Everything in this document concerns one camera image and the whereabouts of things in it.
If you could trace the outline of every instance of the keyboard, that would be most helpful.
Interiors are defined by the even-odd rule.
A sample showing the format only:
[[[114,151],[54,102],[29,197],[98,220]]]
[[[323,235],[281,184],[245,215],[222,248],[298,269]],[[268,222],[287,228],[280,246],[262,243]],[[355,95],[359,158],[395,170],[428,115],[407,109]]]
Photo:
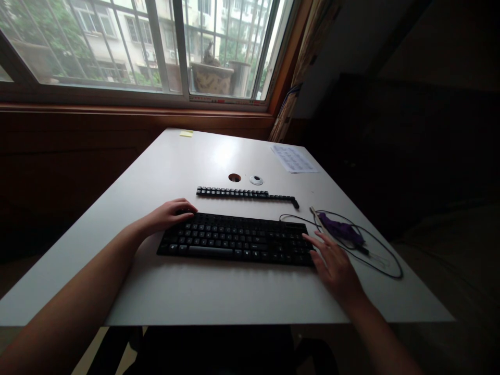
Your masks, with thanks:
[[[228,189],[222,187],[206,187],[198,186],[196,195],[217,197],[217,198],[239,198],[239,199],[266,199],[269,201],[288,201],[293,204],[296,209],[299,205],[294,196],[289,195],[272,195],[267,191],[262,190],[241,190],[241,189]]]
[[[311,267],[302,233],[300,223],[198,212],[165,231],[157,254]]]

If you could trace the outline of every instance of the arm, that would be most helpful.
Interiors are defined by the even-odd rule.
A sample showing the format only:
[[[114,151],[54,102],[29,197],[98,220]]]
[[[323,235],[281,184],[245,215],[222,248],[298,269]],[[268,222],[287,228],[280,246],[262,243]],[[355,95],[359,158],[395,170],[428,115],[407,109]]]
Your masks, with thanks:
[[[71,373],[104,323],[139,245],[193,216],[175,216],[181,209],[197,211],[176,199],[118,233],[19,333],[0,357],[0,373]]]
[[[320,242],[307,234],[304,238],[317,247],[324,258],[311,251],[321,281],[349,316],[361,336],[377,373],[421,375],[417,363],[399,342],[383,316],[366,296],[356,271],[343,249],[327,235],[315,232]]]

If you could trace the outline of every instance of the table surface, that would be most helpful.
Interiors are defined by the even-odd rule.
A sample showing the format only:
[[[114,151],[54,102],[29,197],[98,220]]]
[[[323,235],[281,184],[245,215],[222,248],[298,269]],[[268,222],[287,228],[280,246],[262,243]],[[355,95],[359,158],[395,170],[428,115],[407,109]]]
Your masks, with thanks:
[[[165,130],[0,301],[0,326],[23,326],[122,228],[165,201],[185,197],[202,213],[278,220],[281,214],[311,219],[309,207],[337,212],[368,229],[391,249],[404,271],[393,280],[352,259],[368,297],[389,322],[452,321],[452,315],[389,243],[300,147],[319,173],[291,174],[272,143]],[[242,177],[231,182],[228,175]],[[196,187],[259,190],[295,196],[287,202],[196,196]],[[289,218],[287,221],[302,222]],[[307,224],[309,233],[314,226]],[[348,318],[307,267],[157,256],[162,233],[140,246],[106,325],[344,323]],[[368,248],[390,259],[375,240]],[[388,272],[397,274],[394,264]]]

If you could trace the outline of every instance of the sticky note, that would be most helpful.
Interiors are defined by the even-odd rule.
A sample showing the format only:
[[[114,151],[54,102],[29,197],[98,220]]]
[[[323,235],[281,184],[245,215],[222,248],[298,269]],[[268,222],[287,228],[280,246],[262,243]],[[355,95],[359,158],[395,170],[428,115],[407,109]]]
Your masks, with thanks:
[[[180,136],[192,137],[193,136],[193,131],[192,130],[181,130],[181,133],[179,135]]]

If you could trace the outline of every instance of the purple object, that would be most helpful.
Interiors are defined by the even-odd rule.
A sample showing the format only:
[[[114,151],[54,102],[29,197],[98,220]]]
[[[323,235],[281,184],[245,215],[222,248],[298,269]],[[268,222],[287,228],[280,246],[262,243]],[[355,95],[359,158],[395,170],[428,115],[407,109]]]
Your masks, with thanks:
[[[324,212],[320,212],[318,217],[332,236],[340,237],[360,246],[365,243],[363,237],[356,233],[351,224],[330,220]]]

